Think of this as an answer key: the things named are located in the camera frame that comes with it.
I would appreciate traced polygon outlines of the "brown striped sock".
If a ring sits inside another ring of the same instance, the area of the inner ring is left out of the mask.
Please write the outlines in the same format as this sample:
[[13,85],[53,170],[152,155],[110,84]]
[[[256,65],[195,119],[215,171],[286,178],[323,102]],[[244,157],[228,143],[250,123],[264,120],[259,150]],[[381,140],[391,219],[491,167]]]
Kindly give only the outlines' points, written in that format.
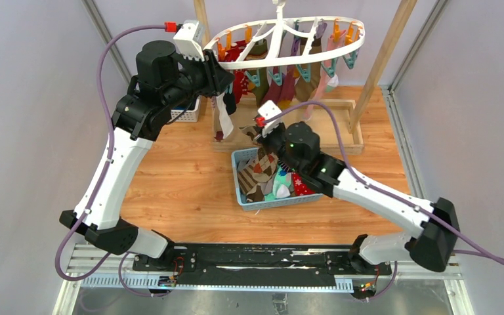
[[254,167],[245,167],[237,174],[237,181],[241,190],[241,193],[246,195],[248,198],[253,196],[263,195],[262,183],[268,181],[269,176],[263,172],[256,172]]

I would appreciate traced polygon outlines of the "white oval clip hanger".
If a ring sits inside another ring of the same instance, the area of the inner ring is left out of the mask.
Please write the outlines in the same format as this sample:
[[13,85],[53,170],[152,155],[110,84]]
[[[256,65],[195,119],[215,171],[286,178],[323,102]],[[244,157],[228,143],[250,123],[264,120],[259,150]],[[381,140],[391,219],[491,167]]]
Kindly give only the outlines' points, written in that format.
[[[245,22],[231,26],[216,34],[206,45],[216,54],[226,70],[257,68],[282,68],[284,66],[328,61],[332,70],[338,59],[356,60],[366,38],[364,23],[344,16],[284,16],[285,1],[274,1],[275,18]],[[345,30],[343,45],[326,52],[330,35]],[[307,39],[304,51],[299,52],[301,39]],[[310,54],[312,42],[321,38],[322,52]],[[268,43],[268,53],[263,59],[246,60],[254,44],[261,39]]]

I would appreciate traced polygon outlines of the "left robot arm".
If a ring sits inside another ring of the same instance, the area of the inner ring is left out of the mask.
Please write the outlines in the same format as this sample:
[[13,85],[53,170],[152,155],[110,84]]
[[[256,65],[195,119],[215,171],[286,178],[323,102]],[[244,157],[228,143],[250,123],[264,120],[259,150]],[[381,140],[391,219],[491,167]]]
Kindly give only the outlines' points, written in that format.
[[212,50],[185,57],[164,40],[145,44],[135,62],[137,73],[111,116],[112,138],[99,169],[78,205],[63,211],[59,221],[71,234],[82,235],[109,254],[135,253],[165,271],[175,262],[173,242],[122,219],[121,204],[144,156],[171,121],[172,110],[201,96],[219,96],[234,75],[220,65]]

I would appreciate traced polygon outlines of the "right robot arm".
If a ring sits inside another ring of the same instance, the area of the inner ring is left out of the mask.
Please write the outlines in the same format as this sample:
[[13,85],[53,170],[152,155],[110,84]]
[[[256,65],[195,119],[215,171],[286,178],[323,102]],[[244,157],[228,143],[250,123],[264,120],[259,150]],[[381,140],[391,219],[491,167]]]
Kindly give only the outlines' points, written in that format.
[[402,229],[384,236],[359,235],[346,258],[353,271],[363,274],[390,261],[413,261],[433,272],[445,271],[457,242],[450,228],[459,228],[450,200],[416,198],[361,174],[322,152],[320,137],[304,122],[254,129],[258,132],[254,140],[296,172],[307,188],[359,205]]

